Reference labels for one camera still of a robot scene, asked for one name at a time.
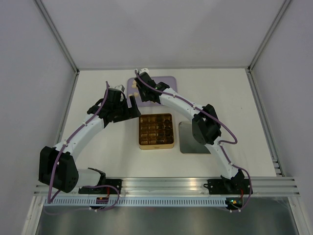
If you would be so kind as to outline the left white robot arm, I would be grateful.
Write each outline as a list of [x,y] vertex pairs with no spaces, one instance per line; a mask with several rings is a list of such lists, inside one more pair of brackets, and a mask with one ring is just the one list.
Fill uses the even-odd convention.
[[91,106],[80,126],[65,140],[54,147],[45,146],[40,151],[39,182],[48,185],[48,192],[55,188],[69,193],[75,187],[83,192],[97,194],[107,188],[106,174],[94,167],[78,169],[76,160],[88,143],[108,124],[140,117],[135,98],[128,106],[124,86],[107,88],[105,96]]

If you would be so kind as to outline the gold chocolate box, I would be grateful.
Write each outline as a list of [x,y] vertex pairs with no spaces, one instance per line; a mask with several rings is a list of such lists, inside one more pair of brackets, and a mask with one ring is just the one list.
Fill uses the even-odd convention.
[[[163,119],[170,119],[171,122],[157,122],[157,118],[162,117]],[[163,125],[163,129],[158,129],[157,125]],[[170,125],[171,129],[164,129],[165,125]],[[158,131],[170,131],[171,136],[165,134],[159,136]],[[164,142],[158,142],[158,139],[164,139]],[[166,138],[172,138],[172,142],[167,142]],[[170,113],[164,114],[147,114],[141,115],[139,118],[139,137],[138,137],[139,148],[141,150],[158,150],[158,149],[171,149],[175,145],[174,138],[174,127],[172,115]]]

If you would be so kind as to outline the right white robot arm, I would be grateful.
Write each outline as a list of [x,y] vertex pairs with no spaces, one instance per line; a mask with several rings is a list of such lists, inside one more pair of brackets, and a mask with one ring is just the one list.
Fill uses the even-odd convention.
[[223,147],[225,143],[236,144],[238,140],[218,120],[214,107],[189,101],[165,83],[156,84],[145,69],[134,72],[141,101],[167,106],[191,121],[193,138],[215,157],[222,179],[222,191],[228,194],[249,193],[251,186],[245,184],[246,170],[236,166]]

